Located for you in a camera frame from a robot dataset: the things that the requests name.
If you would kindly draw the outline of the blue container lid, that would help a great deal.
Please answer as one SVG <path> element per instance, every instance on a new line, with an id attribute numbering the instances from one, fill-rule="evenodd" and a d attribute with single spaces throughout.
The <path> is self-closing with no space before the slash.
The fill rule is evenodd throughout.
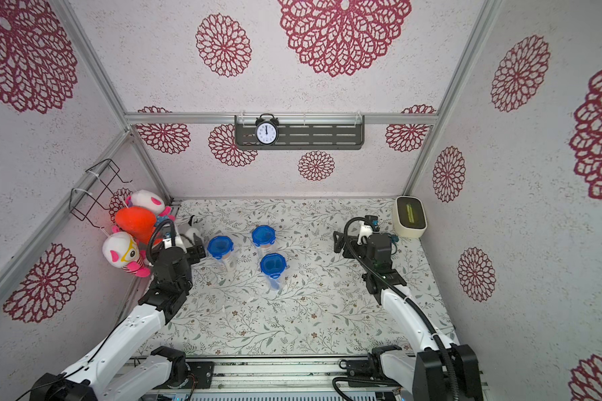
<path id="1" fill-rule="evenodd" d="M 234 244 L 230 237 L 217 236 L 207 244 L 207 252 L 211 257 L 217 260 L 222 260 L 229 257 L 233 252 Z"/>

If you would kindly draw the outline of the clear plastic container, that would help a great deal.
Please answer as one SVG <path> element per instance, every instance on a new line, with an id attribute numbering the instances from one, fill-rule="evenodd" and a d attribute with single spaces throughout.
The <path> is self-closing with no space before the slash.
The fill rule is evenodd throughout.
<path id="1" fill-rule="evenodd" d="M 274 291 L 278 292 L 284 287 L 284 279 L 282 277 L 266 277 L 266 281 L 269 284 L 269 287 Z"/>
<path id="2" fill-rule="evenodd" d="M 266 244 L 261 247 L 257 247 L 257 253 L 259 258 L 263 258 L 271 253 L 276 253 L 277 247 L 275 244 Z"/>
<path id="3" fill-rule="evenodd" d="M 234 274 L 236 271 L 236 257 L 233 254 L 227 254 L 223 258 L 220 259 L 220 262 L 224 266 L 224 272 L 228 274 Z"/>

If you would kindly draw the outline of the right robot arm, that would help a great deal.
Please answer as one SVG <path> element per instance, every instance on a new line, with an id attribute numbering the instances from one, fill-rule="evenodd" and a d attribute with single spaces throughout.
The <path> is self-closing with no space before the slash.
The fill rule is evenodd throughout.
<path id="1" fill-rule="evenodd" d="M 394 319 L 411 350 L 385 346 L 369 353 L 371 379 L 397 383 L 408 400 L 483 400 L 478 357 L 468 345 L 443 334 L 416 303 L 406 281 L 394 269 L 394 243 L 377 232 L 358 238 L 333 233 L 334 252 L 364 267 L 362 279 L 376 302 Z"/>

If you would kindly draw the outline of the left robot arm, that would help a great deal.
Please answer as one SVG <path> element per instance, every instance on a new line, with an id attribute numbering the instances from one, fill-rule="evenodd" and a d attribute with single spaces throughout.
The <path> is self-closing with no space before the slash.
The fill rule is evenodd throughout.
<path id="1" fill-rule="evenodd" d="M 192 289 L 192 268 L 182 247 L 159 252 L 154 278 L 130 315 L 85 357 L 60 374 L 44 374 L 25 394 L 30 400 L 137 400 L 156 387 L 188 383 L 184 352 L 160 346 L 118 376 L 147 339 L 177 316 Z"/>

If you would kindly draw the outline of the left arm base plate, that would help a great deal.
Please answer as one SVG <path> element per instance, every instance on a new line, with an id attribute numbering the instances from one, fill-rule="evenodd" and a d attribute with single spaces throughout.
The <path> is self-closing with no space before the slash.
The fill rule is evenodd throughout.
<path id="1" fill-rule="evenodd" d="M 213 362 L 187 362 L 187 366 L 172 368 L 167 381 L 156 389 L 210 389 L 214 375 Z"/>

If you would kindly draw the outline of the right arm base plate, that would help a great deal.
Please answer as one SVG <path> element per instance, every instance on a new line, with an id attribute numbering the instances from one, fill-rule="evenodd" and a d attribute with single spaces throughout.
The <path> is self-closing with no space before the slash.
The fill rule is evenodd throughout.
<path id="1" fill-rule="evenodd" d="M 351 387 L 398 387 L 398 382 L 389 379 L 375 366 L 370 359 L 341 359 L 339 368 L 344 371 L 341 383 Z"/>

